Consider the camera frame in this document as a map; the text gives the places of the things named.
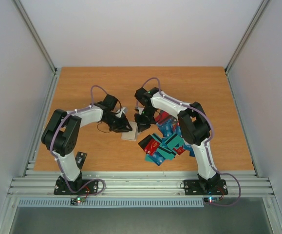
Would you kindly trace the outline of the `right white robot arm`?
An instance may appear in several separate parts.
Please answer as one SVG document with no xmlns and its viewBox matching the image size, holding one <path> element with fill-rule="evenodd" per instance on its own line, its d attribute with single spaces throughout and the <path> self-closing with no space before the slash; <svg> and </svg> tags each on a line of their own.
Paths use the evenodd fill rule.
<svg viewBox="0 0 282 234">
<path fill-rule="evenodd" d="M 201 104 L 189 104 L 173 99 L 157 87 L 149 91 L 141 87 L 136 90 L 134 97 L 144 106 L 143 110 L 136 108 L 138 113 L 134 115 L 138 132 L 150 128 L 155 123 L 154 114 L 158 109 L 175 117 L 179 122 L 184 142 L 190 144 L 195 153 L 200 189 L 204 194 L 213 192 L 221 178 L 210 149 L 211 124 Z"/>
</svg>

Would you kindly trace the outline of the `beige card holder wallet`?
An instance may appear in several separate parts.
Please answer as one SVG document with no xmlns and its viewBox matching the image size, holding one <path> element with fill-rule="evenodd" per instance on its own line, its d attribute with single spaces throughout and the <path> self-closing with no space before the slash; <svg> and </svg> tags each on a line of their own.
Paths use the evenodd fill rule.
<svg viewBox="0 0 282 234">
<path fill-rule="evenodd" d="M 132 127 L 132 131 L 127 132 L 127 133 L 122 133 L 121 139 L 122 140 L 127 140 L 127 141 L 136 141 L 137 136 L 138 136 L 137 123 L 133 122 L 133 121 L 130 121 L 129 124 Z"/>
</svg>

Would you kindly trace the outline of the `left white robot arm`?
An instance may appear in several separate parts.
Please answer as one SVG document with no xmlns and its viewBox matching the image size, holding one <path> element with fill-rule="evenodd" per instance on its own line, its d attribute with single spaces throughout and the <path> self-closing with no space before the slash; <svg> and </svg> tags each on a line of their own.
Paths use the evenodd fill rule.
<svg viewBox="0 0 282 234">
<path fill-rule="evenodd" d="M 132 127 L 126 117 L 128 109 L 112 95 L 103 101 L 93 103 L 83 109 L 64 111 L 56 109 L 43 134 L 41 142 L 54 156 L 60 170 L 55 195 L 96 195 L 99 179 L 83 179 L 78 159 L 84 156 L 74 153 L 80 128 L 97 122 L 104 122 L 115 133 L 128 133 Z"/>
</svg>

